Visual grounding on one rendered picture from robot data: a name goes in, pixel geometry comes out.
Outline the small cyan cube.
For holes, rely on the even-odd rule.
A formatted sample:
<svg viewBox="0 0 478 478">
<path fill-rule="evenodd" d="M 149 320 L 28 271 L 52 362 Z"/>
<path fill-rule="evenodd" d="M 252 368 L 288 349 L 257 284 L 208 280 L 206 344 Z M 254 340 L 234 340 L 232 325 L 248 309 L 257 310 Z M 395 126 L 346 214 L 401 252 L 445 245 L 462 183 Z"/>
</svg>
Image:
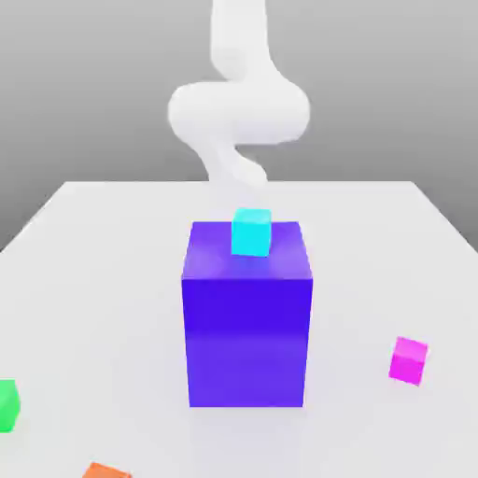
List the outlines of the small cyan cube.
<svg viewBox="0 0 478 478">
<path fill-rule="evenodd" d="M 232 220 L 232 254 L 267 257 L 272 242 L 270 209 L 238 208 Z"/>
</svg>

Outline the small magenta cube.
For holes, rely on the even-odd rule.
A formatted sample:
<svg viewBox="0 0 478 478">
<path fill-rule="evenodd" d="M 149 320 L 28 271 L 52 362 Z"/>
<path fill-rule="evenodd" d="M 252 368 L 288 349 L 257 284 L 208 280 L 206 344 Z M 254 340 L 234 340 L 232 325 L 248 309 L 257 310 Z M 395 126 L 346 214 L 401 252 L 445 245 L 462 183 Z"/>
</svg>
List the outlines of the small magenta cube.
<svg viewBox="0 0 478 478">
<path fill-rule="evenodd" d="M 428 351 L 427 344 L 399 336 L 393 349 L 388 377 L 418 387 Z"/>
</svg>

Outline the small orange cube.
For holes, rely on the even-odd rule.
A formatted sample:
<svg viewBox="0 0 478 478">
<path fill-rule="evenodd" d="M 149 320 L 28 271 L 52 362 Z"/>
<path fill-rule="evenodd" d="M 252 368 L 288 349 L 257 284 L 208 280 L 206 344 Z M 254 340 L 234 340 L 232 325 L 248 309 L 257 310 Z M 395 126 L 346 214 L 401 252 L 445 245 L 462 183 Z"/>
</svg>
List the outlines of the small orange cube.
<svg viewBox="0 0 478 478">
<path fill-rule="evenodd" d="M 92 462 L 84 472 L 82 478 L 133 478 L 133 476 L 129 472 Z"/>
</svg>

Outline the small green cube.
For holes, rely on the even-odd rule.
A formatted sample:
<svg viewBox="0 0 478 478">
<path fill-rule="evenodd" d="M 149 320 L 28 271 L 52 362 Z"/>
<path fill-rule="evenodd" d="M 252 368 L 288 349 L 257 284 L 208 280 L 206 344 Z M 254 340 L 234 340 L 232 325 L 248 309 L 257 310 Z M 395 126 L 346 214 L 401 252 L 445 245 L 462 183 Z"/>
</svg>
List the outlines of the small green cube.
<svg viewBox="0 0 478 478">
<path fill-rule="evenodd" d="M 13 430 L 20 409 L 20 395 L 15 380 L 0 380 L 0 433 Z"/>
</svg>

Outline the large purple box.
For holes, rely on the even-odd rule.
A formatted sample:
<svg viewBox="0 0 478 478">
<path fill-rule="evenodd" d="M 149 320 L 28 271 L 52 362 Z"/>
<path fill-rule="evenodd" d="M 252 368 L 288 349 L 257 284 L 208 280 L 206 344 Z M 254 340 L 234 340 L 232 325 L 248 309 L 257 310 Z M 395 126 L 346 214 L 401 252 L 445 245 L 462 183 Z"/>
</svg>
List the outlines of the large purple box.
<svg viewBox="0 0 478 478">
<path fill-rule="evenodd" d="M 231 253 L 229 222 L 193 222 L 181 276 L 192 407 L 303 404 L 313 275 L 296 222 L 266 257 Z"/>
</svg>

